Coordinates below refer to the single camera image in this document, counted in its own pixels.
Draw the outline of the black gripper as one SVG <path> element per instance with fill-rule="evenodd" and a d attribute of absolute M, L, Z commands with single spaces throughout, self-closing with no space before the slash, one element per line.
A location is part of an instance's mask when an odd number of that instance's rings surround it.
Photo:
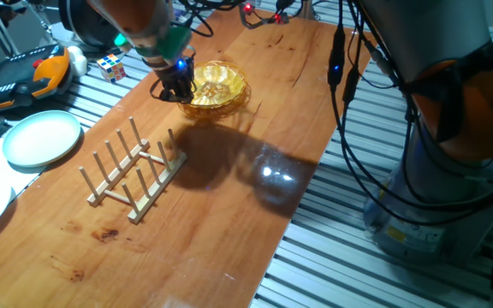
<path fill-rule="evenodd" d="M 194 99 L 196 85 L 194 84 L 194 59 L 183 56 L 173 65 L 156 71 L 163 83 L 160 99 L 166 102 L 176 102 L 174 92 L 179 92 L 178 98 L 182 104 L 190 104 Z"/>

